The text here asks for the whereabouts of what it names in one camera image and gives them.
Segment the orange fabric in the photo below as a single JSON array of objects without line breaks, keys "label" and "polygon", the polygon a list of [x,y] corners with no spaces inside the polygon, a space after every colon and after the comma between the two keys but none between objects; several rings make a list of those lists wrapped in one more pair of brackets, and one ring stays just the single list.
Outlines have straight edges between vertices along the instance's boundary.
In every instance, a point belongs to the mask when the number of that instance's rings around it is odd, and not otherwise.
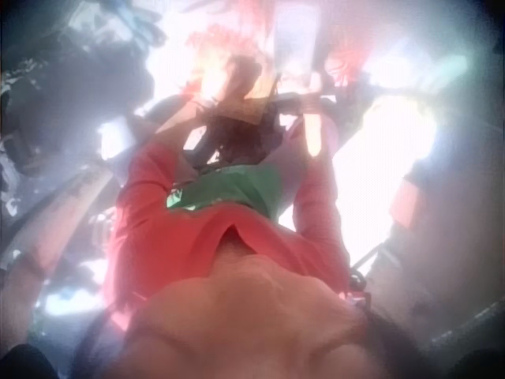
[{"label": "orange fabric", "polygon": [[[258,254],[335,292],[348,290],[348,258],[342,250],[331,161],[316,159],[294,202],[297,233],[273,224],[243,205],[221,203],[197,212],[169,211],[177,155],[160,144],[146,145],[134,158],[129,182],[117,202],[110,242],[105,297],[133,305],[167,284],[208,276],[224,233],[235,227]],[[123,317],[123,327],[127,317]]]}]

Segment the red shirt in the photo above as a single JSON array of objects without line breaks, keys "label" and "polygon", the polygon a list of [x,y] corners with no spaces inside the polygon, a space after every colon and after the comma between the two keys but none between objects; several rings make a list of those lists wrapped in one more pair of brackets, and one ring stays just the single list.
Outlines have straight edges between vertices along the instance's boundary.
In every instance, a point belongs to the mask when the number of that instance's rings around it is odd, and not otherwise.
[{"label": "red shirt", "polygon": [[177,280],[210,274],[225,232],[234,227],[255,253],[301,275],[347,291],[348,257],[340,237],[336,189],[329,159],[309,166],[294,201],[297,233],[244,205],[226,203],[200,211],[166,208],[178,155],[156,142],[133,159],[117,201],[108,250],[107,302],[146,299]]}]

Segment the red sleeve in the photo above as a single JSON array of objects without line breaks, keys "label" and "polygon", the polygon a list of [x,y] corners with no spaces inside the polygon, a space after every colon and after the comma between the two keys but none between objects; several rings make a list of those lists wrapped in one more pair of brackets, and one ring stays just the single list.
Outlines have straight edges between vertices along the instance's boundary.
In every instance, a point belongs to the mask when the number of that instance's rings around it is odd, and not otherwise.
[{"label": "red sleeve", "polygon": [[342,242],[340,215],[335,206],[337,186],[329,154],[311,159],[304,181],[294,198],[293,222],[298,233],[329,252],[338,254],[343,268],[349,255]]},{"label": "red sleeve", "polygon": [[137,231],[157,216],[168,217],[166,197],[174,183],[178,156],[161,144],[150,142],[133,158],[129,179],[116,202],[116,221],[109,242],[104,296],[116,302],[128,293],[129,267],[137,252]]},{"label": "red sleeve", "polygon": [[118,234],[138,227],[153,214],[166,212],[166,197],[174,184],[178,157],[163,145],[144,146],[129,167],[129,178],[116,202]]}]

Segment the green fabric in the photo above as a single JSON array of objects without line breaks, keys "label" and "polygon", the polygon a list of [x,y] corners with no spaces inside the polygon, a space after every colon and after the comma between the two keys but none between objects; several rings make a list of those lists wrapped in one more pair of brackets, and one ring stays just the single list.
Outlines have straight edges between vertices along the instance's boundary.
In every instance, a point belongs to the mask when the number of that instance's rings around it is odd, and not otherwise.
[{"label": "green fabric", "polygon": [[220,201],[244,204],[277,220],[281,179],[273,165],[232,166],[200,176],[166,199],[169,209],[198,210]]}]

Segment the hand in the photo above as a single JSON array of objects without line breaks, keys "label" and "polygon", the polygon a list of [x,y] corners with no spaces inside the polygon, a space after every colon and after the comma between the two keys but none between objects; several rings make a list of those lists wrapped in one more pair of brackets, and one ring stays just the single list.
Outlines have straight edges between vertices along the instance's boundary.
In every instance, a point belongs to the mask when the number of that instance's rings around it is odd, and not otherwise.
[{"label": "hand", "polygon": [[210,63],[202,79],[200,95],[213,102],[223,101],[240,82],[237,78],[238,65],[226,54]]}]

